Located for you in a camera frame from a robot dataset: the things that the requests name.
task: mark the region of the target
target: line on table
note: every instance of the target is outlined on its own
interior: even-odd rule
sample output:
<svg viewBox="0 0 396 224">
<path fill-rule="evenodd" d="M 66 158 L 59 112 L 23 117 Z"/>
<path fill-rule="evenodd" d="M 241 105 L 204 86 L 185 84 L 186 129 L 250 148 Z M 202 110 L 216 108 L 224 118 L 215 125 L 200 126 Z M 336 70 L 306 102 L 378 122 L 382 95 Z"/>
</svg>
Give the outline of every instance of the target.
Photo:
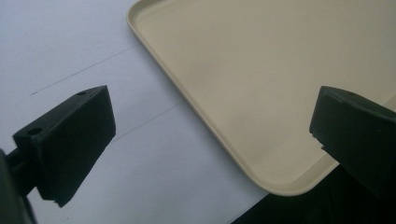
<svg viewBox="0 0 396 224">
<path fill-rule="evenodd" d="M 166 110 L 164 110 L 164 111 L 161 112 L 160 114 L 158 114 L 158 115 L 152 117 L 151 119 L 148 119 L 148 120 L 144 121 L 143 123 L 139 124 L 137 127 L 133 128 L 132 130 L 128 131 L 127 133 L 124 133 L 124 134 L 121 135 L 120 137 L 118 137 L 118 138 L 116 138 L 116 139 L 113 139 L 113 140 L 110 142 L 110 144 L 111 144 L 111 143 L 115 143 L 116 141 L 118 141 L 118 140 L 120 140 L 121 138 L 125 137 L 127 134 L 136 131 L 137 129 L 141 128 L 143 125 L 145 125 L 145 124 L 151 122 L 152 120 L 154 120 L 154 119 L 158 118 L 159 116 L 165 114 L 166 112 L 168 112 L 168 111 L 174 109 L 175 107 L 181 105 L 182 103 L 184 103 L 184 100 L 178 102 L 178 103 L 175 104 L 175 105 L 172 105 L 171 107 L 167 108 Z"/>
<path fill-rule="evenodd" d="M 78 75 L 78 74 L 80 74 L 80 73 L 82 73 L 82 72 L 84 72 L 84 71 L 86 71 L 86 70 L 88 70 L 88 69 L 90 69 L 90 68 L 92 68 L 92 67 L 98 65 L 99 63 L 103 63 L 103 62 L 105 62 L 105 61 L 107 61 L 107 60 L 110 60 L 110 59 L 112 59 L 112 58 L 114 58 L 114 57 L 119 56 L 119 55 L 122 54 L 122 53 L 125 53 L 125 52 L 128 51 L 128 50 L 134 49 L 134 48 L 138 47 L 139 45 L 140 45 L 140 44 L 138 44 L 138 45 L 136 45 L 136 46 L 133 46 L 133 47 L 130 47 L 130 48 L 128 48 L 128 49 L 124 49 L 124 50 L 122 50 L 122 51 L 120 51 L 120 52 L 118 52 L 118 53 L 116 53 L 116 54 L 113 54 L 113 55 L 111 55 L 110 57 L 105 58 L 105 59 L 103 59 L 102 61 L 100 61 L 100 62 L 98 62 L 98 63 L 94 63 L 94 64 L 92 64 L 92 65 L 90 65 L 90 66 L 88 66 L 88 67 L 85 67 L 85 68 L 79 70 L 78 72 L 76 72 L 76 73 L 74 73 L 74 74 L 72 74 L 72 75 L 70 75 L 70 76 L 68 76 L 68 77 L 64 77 L 64 78 L 62 78 L 61 80 L 58 80 L 58 81 L 56 81 L 56 82 L 54 82 L 54 83 L 52 83 L 52 84 L 49 84 L 48 86 L 43 87 L 43 88 L 41 88 L 40 90 L 35 91 L 35 92 L 33 92 L 32 94 L 30 94 L 30 95 L 31 95 L 31 96 L 32 96 L 32 95 L 35 95 L 36 93 L 39 93 L 39 92 L 41 92 L 41 91 L 43 91 L 43 90 L 45 90 L 45 89 L 47 89 L 47 88 L 49 88 L 49 87 L 51 87 L 51 86 L 53 86 L 53 85 L 56 85 L 56 84 L 58 84 L 58 83 L 60 83 L 60 82 L 62 82 L 62 81 L 65 81 L 65 80 L 67 80 L 67 79 L 70 78 L 70 77 L 73 77 L 73 76 L 75 76 L 75 75 Z"/>
</svg>

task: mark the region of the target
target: white tabletop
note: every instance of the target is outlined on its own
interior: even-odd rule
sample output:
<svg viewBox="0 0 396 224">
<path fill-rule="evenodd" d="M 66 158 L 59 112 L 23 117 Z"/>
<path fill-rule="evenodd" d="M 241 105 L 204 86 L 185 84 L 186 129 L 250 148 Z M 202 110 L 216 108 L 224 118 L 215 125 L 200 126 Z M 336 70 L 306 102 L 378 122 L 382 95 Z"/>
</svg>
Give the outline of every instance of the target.
<svg viewBox="0 0 396 224">
<path fill-rule="evenodd" d="M 74 93 L 107 85 L 117 135 L 38 223 L 230 223 L 267 193 L 234 164 L 126 23 L 134 1 L 0 4 L 0 148 Z"/>
</svg>

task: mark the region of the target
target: tray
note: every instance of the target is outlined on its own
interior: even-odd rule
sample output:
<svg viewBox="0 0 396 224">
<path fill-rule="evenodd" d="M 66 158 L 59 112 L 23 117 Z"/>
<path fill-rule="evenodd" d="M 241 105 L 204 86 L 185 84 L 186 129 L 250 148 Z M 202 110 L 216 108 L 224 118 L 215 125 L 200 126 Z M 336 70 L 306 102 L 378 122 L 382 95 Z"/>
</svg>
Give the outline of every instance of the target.
<svg viewBox="0 0 396 224">
<path fill-rule="evenodd" d="M 396 1 L 142 0 L 128 22 L 242 170 L 277 195 L 338 163 L 308 131 L 320 86 L 394 110 Z"/>
</svg>

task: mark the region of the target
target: screw hole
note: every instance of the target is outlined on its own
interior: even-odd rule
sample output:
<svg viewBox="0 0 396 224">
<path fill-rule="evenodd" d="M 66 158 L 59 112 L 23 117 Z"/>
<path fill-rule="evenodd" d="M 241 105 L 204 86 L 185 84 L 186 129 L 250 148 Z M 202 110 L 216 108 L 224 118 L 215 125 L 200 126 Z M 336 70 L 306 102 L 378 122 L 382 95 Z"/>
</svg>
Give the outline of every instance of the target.
<svg viewBox="0 0 396 224">
<path fill-rule="evenodd" d="M 29 131 L 27 132 L 27 134 L 29 134 L 29 135 L 35 135 L 35 134 L 41 133 L 41 131 L 43 131 L 43 130 L 40 129 L 40 128 L 33 128 L 33 129 L 29 130 Z"/>
</svg>

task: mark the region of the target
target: white table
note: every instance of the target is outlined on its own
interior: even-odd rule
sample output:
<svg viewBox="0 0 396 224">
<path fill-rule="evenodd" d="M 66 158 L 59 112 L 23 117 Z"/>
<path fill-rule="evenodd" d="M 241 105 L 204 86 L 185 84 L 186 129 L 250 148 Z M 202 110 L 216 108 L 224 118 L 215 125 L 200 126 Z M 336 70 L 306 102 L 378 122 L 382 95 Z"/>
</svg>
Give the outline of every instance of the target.
<svg viewBox="0 0 396 224">
<path fill-rule="evenodd" d="M 64 208 L 38 223 L 230 223 L 264 197 L 126 23 L 134 1 L 0 3 L 0 148 L 74 93 L 107 85 L 117 135 Z"/>
</svg>

